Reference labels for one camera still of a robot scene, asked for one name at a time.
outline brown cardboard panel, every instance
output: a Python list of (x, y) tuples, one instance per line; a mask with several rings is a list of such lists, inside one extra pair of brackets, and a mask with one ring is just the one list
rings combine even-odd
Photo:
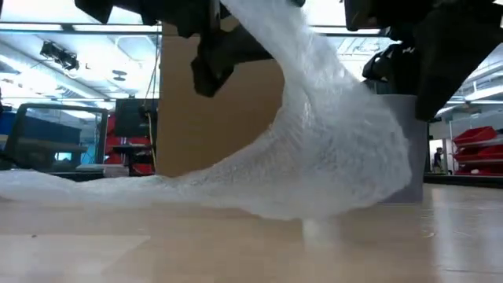
[(198, 42), (163, 37), (157, 153), (162, 175), (203, 169), (242, 149), (281, 106), (284, 80), (275, 61), (242, 64), (215, 98), (197, 95), (190, 62)]

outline red storage bin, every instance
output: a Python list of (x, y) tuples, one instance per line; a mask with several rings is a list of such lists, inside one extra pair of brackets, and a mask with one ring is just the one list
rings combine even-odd
[(479, 152), (481, 160), (503, 160), (503, 145), (493, 145)]
[(480, 160), (479, 153), (482, 150), (482, 148), (476, 147), (460, 149), (456, 154), (454, 154), (454, 159), (458, 162)]
[(459, 147), (463, 144), (489, 141), (496, 137), (497, 132), (493, 127), (480, 127), (465, 131), (463, 134), (457, 136), (453, 142)]

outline desk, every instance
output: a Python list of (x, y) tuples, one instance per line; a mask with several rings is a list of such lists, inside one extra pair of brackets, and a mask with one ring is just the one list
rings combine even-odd
[(238, 210), (0, 203), (0, 281), (498, 283), (503, 191), (427, 186), (422, 207), (326, 221)]

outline plastic sheet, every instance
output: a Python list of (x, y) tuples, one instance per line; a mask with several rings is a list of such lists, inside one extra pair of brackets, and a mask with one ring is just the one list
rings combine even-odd
[(0, 173), (0, 196), (52, 204), (190, 202), (274, 219), (375, 204), (409, 183), (408, 143), (389, 107), (353, 78), (288, 0), (222, 0), (276, 58), (283, 106), (261, 137), (206, 170), (74, 183)]

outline bubble wrap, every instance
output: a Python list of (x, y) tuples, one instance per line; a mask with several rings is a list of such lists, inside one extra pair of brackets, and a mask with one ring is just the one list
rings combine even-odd
[(0, 173), (0, 196), (50, 204), (199, 203), (273, 219), (312, 219), (375, 204), (411, 179), (408, 142), (380, 96), (337, 60), (288, 0), (222, 0), (274, 56), (283, 105), (255, 142), (178, 178), (75, 183), (33, 171)]

